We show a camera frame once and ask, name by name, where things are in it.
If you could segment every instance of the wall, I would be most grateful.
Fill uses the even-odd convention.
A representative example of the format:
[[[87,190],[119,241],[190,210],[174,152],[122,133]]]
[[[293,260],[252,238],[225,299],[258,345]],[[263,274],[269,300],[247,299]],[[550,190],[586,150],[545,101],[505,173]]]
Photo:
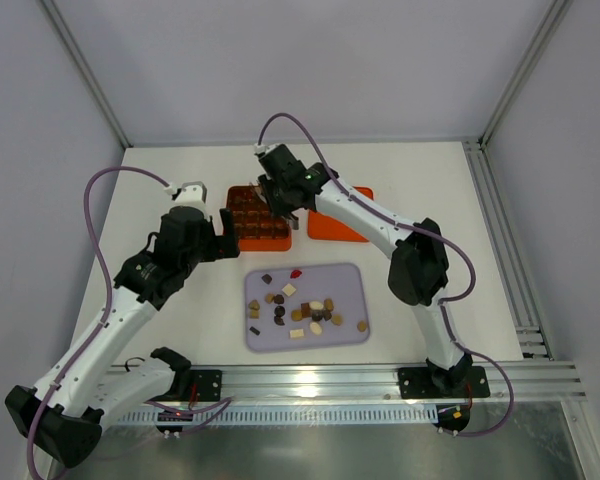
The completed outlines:
[[[93,261],[82,189],[121,157],[36,2],[1,0],[0,479],[22,471],[24,451],[4,397],[68,346]],[[94,192],[98,225],[113,180]]]
[[[552,346],[600,423],[600,0],[574,2],[490,150]]]
[[[56,0],[135,145],[476,137],[549,3]]]

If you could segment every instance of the white table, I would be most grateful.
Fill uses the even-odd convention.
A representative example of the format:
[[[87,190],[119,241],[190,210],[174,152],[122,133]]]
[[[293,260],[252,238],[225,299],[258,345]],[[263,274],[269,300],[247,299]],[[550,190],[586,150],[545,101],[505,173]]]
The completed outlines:
[[[308,145],[291,150],[305,165],[316,161]],[[478,284],[470,298],[453,305],[459,337],[470,348],[497,360],[522,358],[487,229],[480,211],[466,158],[459,142],[324,145],[327,160],[352,185],[371,187],[376,200],[414,221],[431,217],[443,235],[459,244],[475,263]],[[202,180],[216,230],[218,209],[232,185],[255,182],[262,168],[250,146],[134,148],[123,165],[151,170],[178,184]],[[101,247],[111,275],[139,251],[160,216],[172,204],[161,187],[144,176],[119,175],[111,200]],[[389,261],[371,244],[316,241],[306,233],[307,214],[300,213],[300,230],[293,247],[282,253],[246,252],[238,259],[200,264],[185,287],[126,346],[117,363],[146,357],[167,346],[205,365],[301,363],[422,362],[425,345],[410,307],[387,287]],[[462,260],[448,251],[449,291],[468,282]],[[245,344],[243,280],[251,270],[333,262],[353,262],[362,273],[371,336],[366,343],[317,350],[255,353]],[[74,340],[104,301],[104,282],[94,262]]]

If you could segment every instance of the orange tray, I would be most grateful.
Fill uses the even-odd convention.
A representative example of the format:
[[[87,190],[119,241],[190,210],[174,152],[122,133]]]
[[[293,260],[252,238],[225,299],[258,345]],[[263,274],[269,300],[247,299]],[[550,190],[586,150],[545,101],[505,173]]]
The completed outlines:
[[[364,196],[373,200],[373,190],[369,187],[354,187]],[[354,232],[345,224],[331,217],[309,211],[309,222],[307,224],[309,238],[314,240],[336,240],[340,242],[368,242],[362,235]]]
[[[248,185],[227,192],[227,208],[242,252],[284,252],[291,248],[291,228],[282,217],[274,217],[266,203]]]

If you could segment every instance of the purple tray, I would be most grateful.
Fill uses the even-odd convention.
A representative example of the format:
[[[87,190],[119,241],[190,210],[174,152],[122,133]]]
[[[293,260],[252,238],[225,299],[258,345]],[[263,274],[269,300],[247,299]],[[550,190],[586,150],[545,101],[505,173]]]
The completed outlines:
[[[294,279],[289,278],[295,269],[302,271],[302,275]],[[271,284],[267,285],[262,280],[261,277],[264,274],[271,275],[273,278]],[[282,288],[287,283],[297,289],[291,297],[282,293]],[[256,352],[352,345],[365,342],[371,333],[360,270],[351,263],[255,270],[245,277],[244,291],[247,346]],[[286,310],[283,317],[284,326],[274,323],[273,310],[276,304],[265,302],[264,298],[267,293],[279,293],[284,297],[283,307]],[[309,329],[311,319],[305,318],[299,322],[291,320],[291,312],[300,309],[301,303],[312,300],[324,303],[326,298],[333,300],[333,313],[342,315],[344,320],[342,325],[337,326],[330,320],[321,320],[319,323],[322,327],[322,335],[315,335]],[[249,318],[247,305],[254,299],[260,303],[260,318],[258,319]],[[360,320],[365,320],[369,326],[365,332],[358,331]],[[250,327],[260,330],[260,335],[251,332]],[[289,331],[298,328],[304,329],[304,337],[289,338]]]

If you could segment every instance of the reflective floor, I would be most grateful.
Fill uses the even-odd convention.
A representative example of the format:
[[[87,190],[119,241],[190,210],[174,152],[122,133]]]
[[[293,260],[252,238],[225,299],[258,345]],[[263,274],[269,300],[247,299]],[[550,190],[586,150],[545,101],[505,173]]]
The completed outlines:
[[[470,428],[505,406],[475,405]],[[127,452],[155,429],[112,429],[95,456]],[[115,461],[93,457],[71,480],[583,479],[559,404],[519,404],[500,431],[477,439],[430,425],[211,429],[158,439]]]

